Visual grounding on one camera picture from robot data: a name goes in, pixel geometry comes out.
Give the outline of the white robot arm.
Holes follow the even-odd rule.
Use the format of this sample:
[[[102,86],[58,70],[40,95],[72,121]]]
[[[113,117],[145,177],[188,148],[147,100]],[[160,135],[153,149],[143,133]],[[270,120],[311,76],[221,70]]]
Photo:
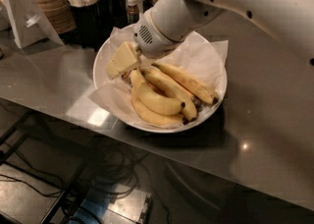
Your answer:
[[[133,27],[133,43],[107,63],[109,79],[169,55],[224,11],[237,13],[300,56],[314,56],[314,0],[157,0]]]

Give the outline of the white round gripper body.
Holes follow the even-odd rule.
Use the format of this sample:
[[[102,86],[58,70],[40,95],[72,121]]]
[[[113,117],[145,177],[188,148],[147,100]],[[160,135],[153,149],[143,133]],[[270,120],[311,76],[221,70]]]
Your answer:
[[[148,59],[159,59],[169,55],[183,42],[166,36],[153,19],[153,9],[147,10],[133,27],[136,50]]]

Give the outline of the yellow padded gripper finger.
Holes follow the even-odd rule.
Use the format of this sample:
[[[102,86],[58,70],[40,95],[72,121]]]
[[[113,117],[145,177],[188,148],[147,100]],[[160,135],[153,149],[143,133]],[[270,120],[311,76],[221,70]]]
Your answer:
[[[138,44],[135,42],[123,42],[106,64],[107,76],[113,80],[139,65]]]

